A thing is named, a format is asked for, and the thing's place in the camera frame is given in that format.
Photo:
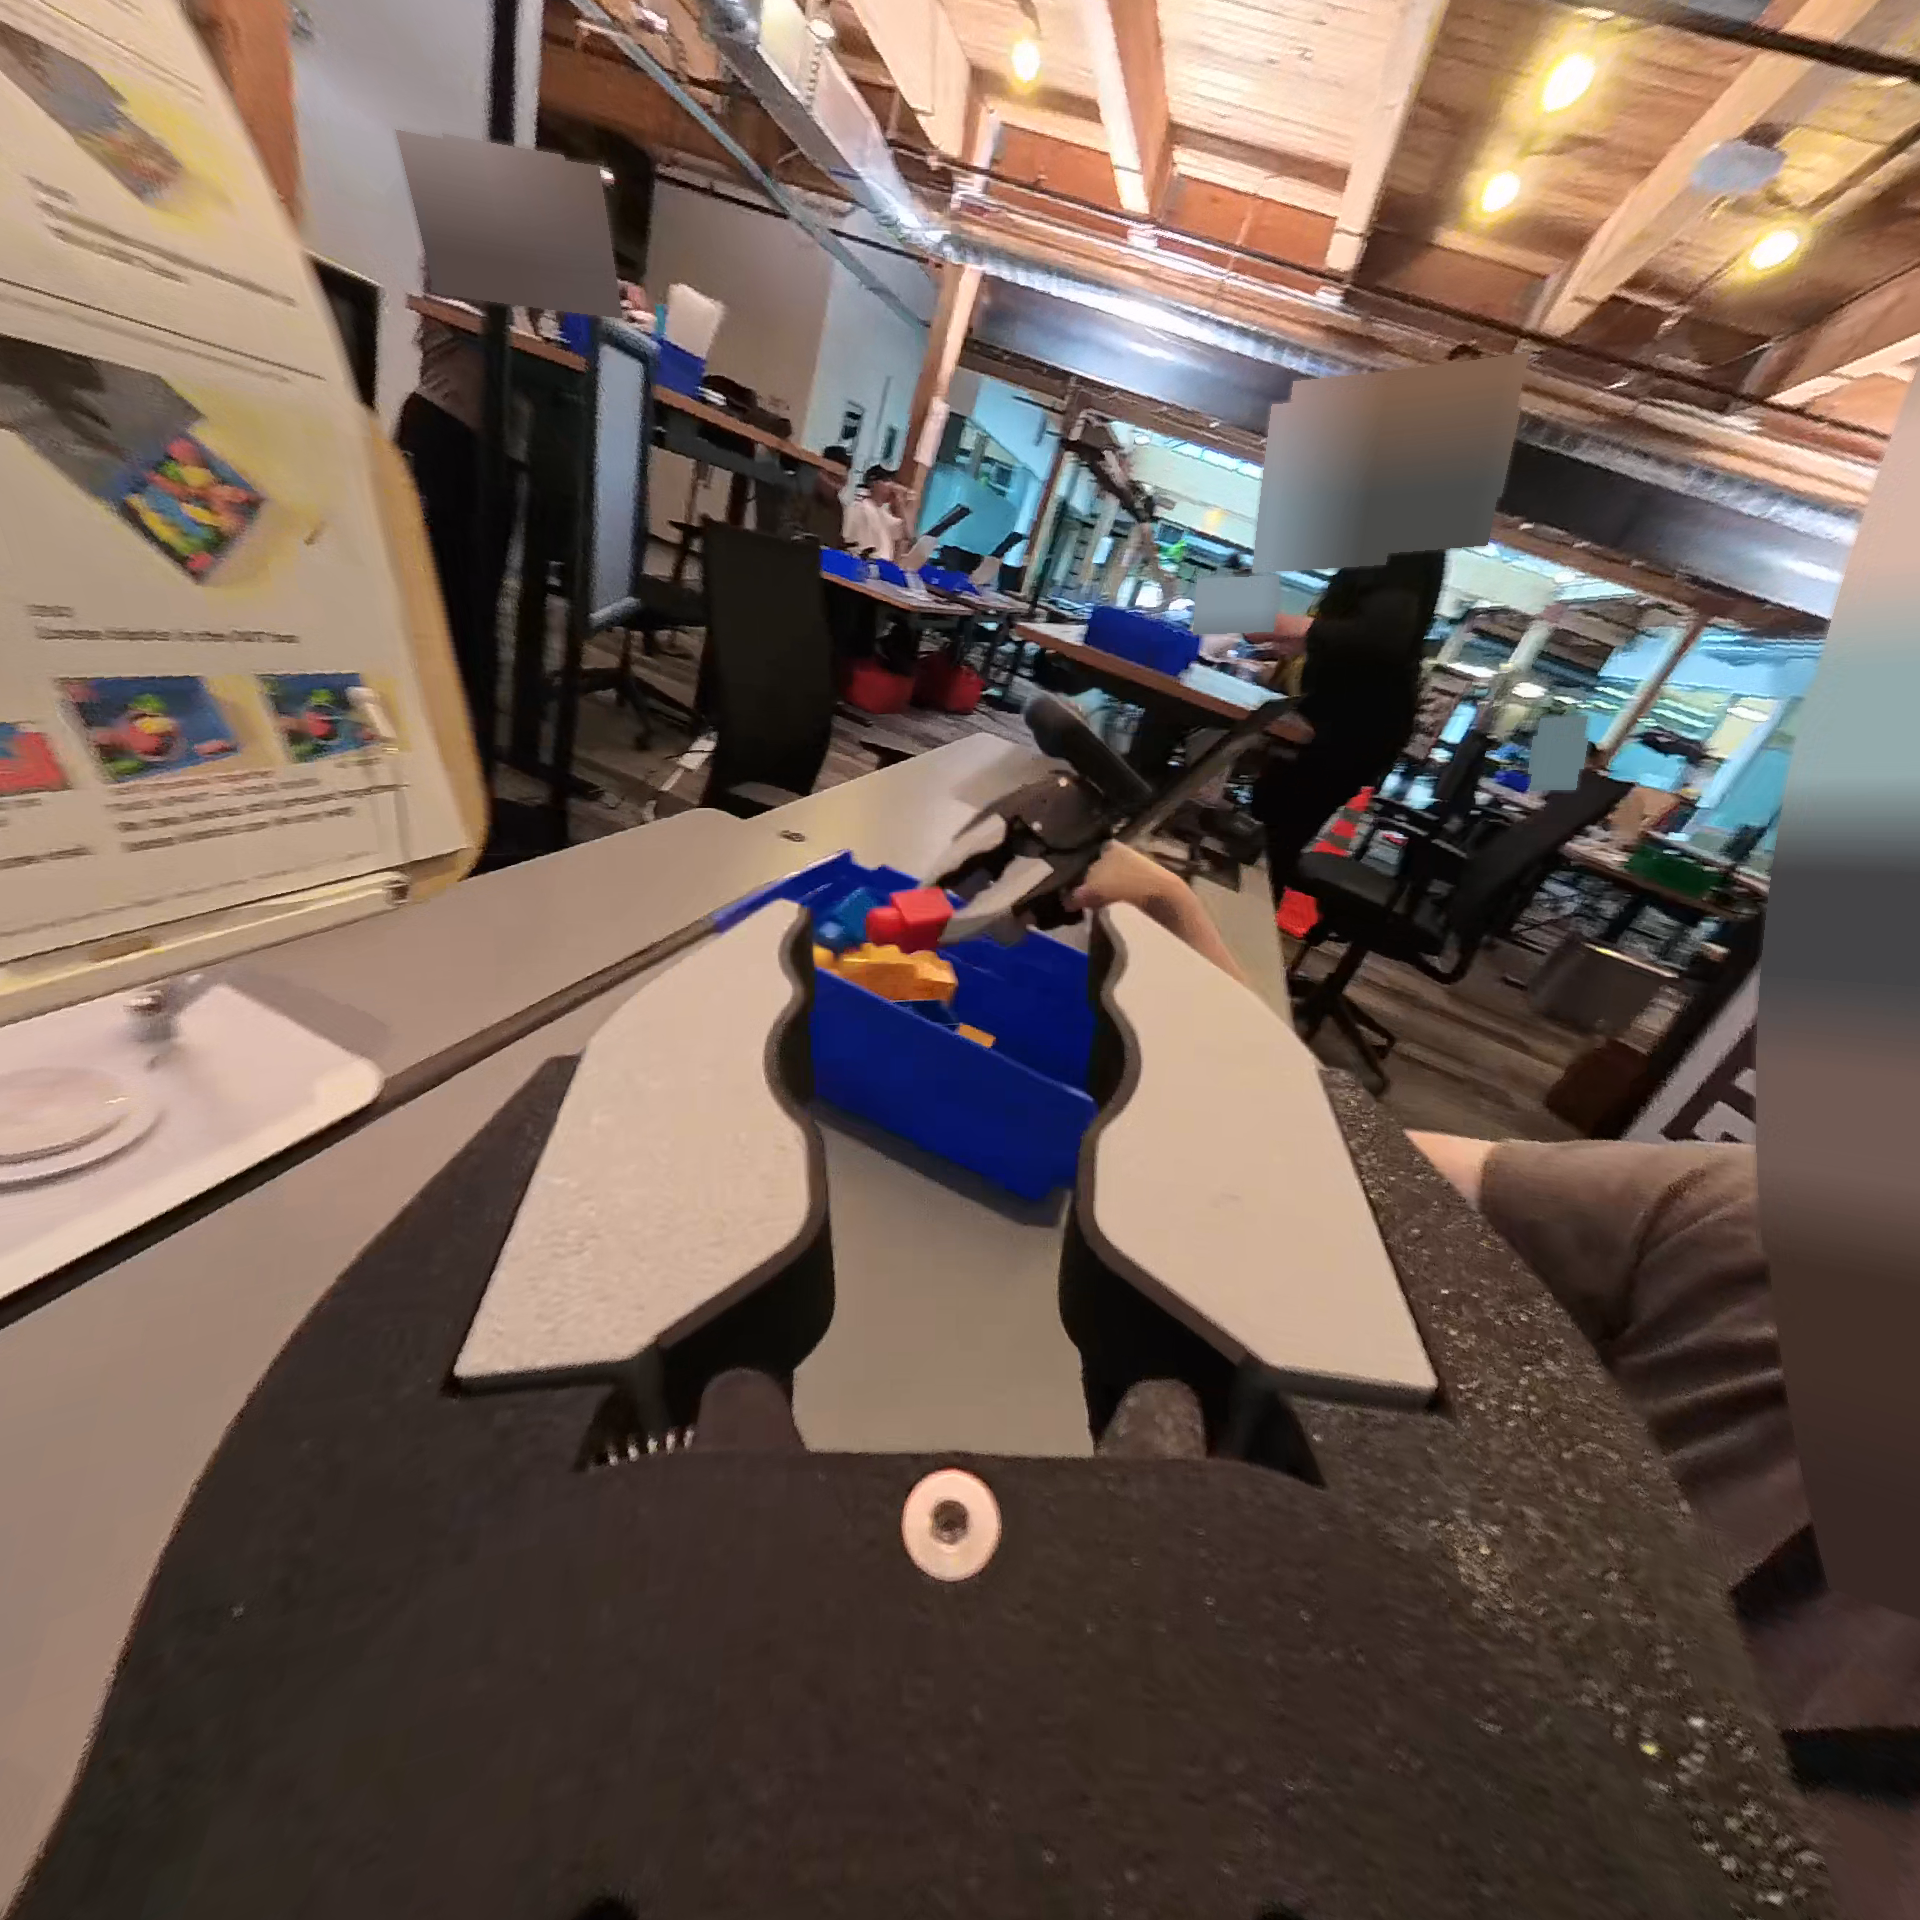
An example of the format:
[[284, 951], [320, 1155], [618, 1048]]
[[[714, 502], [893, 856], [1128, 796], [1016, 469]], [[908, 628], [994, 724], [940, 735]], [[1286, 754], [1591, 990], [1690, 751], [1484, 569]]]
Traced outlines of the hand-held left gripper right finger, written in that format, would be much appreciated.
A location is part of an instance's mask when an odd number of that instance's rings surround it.
[[1320, 1067], [1250, 987], [1131, 911], [1088, 947], [1096, 1263], [1311, 1400], [1430, 1407], [1439, 1377]]

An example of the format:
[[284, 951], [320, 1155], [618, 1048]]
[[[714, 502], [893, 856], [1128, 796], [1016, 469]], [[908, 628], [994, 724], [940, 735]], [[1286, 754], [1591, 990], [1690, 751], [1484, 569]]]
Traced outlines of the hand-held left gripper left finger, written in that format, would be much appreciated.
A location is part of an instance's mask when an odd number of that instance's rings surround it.
[[689, 949], [584, 1048], [453, 1378], [617, 1381], [830, 1243], [813, 924], [768, 900]]

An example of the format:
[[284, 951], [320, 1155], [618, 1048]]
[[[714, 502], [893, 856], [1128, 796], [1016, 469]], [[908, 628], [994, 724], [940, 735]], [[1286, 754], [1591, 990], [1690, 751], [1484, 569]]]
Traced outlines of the pile of colourful building blocks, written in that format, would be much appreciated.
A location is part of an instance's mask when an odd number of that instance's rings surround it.
[[867, 943], [868, 911], [889, 896], [856, 889], [830, 900], [813, 924], [817, 967], [871, 997], [911, 1009], [963, 1040], [994, 1048], [992, 1032], [959, 1019], [959, 973], [942, 949], [900, 953]]

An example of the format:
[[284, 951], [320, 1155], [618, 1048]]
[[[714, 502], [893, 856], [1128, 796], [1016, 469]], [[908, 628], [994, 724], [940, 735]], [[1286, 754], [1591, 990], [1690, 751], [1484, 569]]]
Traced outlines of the blue plastic bin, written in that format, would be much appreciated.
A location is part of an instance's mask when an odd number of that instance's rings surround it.
[[854, 915], [893, 908], [916, 877], [837, 852], [723, 907], [728, 930], [770, 903], [810, 915], [815, 1093], [996, 1189], [1042, 1201], [1074, 1182], [1092, 1122], [1088, 956], [1044, 932], [1010, 944], [929, 947], [954, 979], [949, 997], [900, 1000], [828, 971], [850, 959]]

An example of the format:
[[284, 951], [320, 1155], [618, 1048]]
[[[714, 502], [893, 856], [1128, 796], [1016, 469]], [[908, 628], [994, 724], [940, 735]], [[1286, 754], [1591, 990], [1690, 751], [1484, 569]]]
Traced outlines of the person's right forearm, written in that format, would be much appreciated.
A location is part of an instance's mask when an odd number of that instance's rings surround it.
[[[1194, 898], [1188, 904], [1177, 907], [1172, 919], [1190, 949], [1204, 953], [1212, 965], [1232, 974], [1241, 984], [1252, 987], [1252, 976], [1241, 967], [1236, 951], [1230, 949], [1200, 900]], [[1483, 1207], [1484, 1178], [1496, 1143], [1435, 1131], [1408, 1131], [1406, 1141], [1469, 1207], [1476, 1211]]]

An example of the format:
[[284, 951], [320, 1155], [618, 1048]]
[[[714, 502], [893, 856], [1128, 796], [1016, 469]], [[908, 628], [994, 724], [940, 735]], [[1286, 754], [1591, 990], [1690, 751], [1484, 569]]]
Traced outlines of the person's right hand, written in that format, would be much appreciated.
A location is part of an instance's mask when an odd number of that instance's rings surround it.
[[1067, 896], [1067, 907], [1078, 915], [1128, 911], [1212, 967], [1234, 971], [1234, 956], [1223, 947], [1219, 928], [1192, 887], [1151, 861], [1144, 867], [1096, 865]]

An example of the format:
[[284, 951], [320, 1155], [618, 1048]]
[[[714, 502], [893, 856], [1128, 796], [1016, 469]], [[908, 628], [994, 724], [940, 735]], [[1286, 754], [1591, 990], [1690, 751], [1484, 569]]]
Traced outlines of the wooden work desk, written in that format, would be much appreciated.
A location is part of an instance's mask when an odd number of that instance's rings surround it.
[[[485, 331], [485, 316], [477, 307], [468, 307], [458, 300], [436, 300], [430, 297], [409, 297], [405, 307], [422, 323], [443, 325], [466, 336], [480, 336]], [[766, 451], [772, 459], [780, 462], [798, 465], [804, 469], [825, 471], [837, 479], [838, 485], [846, 485], [853, 479], [853, 469], [845, 462], [833, 461], [827, 452], [807, 448], [795, 441], [779, 437], [768, 428], [756, 426], [752, 421], [697, 396], [683, 394], [666, 387], [664, 378], [658, 372], [660, 349], [658, 340], [652, 340], [645, 334], [631, 336], [628, 329], [615, 329], [613, 323], [601, 329], [603, 346], [618, 349], [631, 353], [641, 360], [643, 372], [652, 372], [652, 390], [660, 396], [660, 406], [673, 413], [678, 413], [701, 426], [728, 435], [747, 444], [752, 444], [760, 451]], [[586, 372], [586, 359], [580, 353], [564, 349], [556, 342], [550, 342], [535, 332], [524, 329], [508, 327], [506, 332], [508, 346], [519, 354], [537, 359], [550, 366], [562, 368], [567, 372]]]
[[1158, 715], [1185, 731], [1228, 728], [1249, 715], [1265, 713], [1265, 732], [1271, 738], [1302, 747], [1313, 737], [1291, 698], [1224, 669], [1190, 663], [1182, 673], [1167, 674], [1091, 645], [1087, 626], [1080, 622], [1018, 620], [1012, 636], [1051, 660], [1065, 660], [1117, 701]]

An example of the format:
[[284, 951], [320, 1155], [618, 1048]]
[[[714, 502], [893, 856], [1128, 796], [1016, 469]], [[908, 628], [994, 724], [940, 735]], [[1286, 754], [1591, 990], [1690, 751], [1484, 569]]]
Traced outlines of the black office chair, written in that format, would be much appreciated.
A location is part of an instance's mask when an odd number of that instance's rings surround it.
[[704, 528], [707, 808], [752, 821], [809, 799], [827, 765], [838, 689], [820, 561], [817, 540]]
[[1392, 874], [1356, 859], [1304, 854], [1292, 889], [1313, 900], [1317, 919], [1286, 971], [1300, 1039], [1311, 1042], [1332, 1029], [1351, 1048], [1361, 1083], [1386, 1093], [1399, 1039], [1352, 1003], [1364, 965], [1386, 959], [1435, 987], [1461, 984], [1567, 848], [1600, 826], [1628, 791], [1628, 781], [1584, 772], [1571, 791], [1551, 795], [1475, 850], [1415, 834]]

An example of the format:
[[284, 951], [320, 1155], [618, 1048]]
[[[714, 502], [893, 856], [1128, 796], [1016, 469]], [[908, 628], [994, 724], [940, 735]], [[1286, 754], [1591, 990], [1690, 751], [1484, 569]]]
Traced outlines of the person's brown shirt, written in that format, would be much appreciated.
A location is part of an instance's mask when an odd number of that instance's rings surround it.
[[1667, 1456], [1796, 1779], [1917, 1813], [1919, 1629], [1828, 1581], [1789, 1407], [1757, 1148], [1501, 1143], [1472, 1193]]

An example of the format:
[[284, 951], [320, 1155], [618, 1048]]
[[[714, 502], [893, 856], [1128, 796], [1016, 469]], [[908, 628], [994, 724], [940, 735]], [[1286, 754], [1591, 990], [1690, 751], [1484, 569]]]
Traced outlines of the black and white marker sign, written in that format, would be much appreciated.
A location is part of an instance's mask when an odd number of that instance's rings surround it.
[[1754, 1147], [1760, 974], [1750, 973], [1622, 1129], [1628, 1143]]

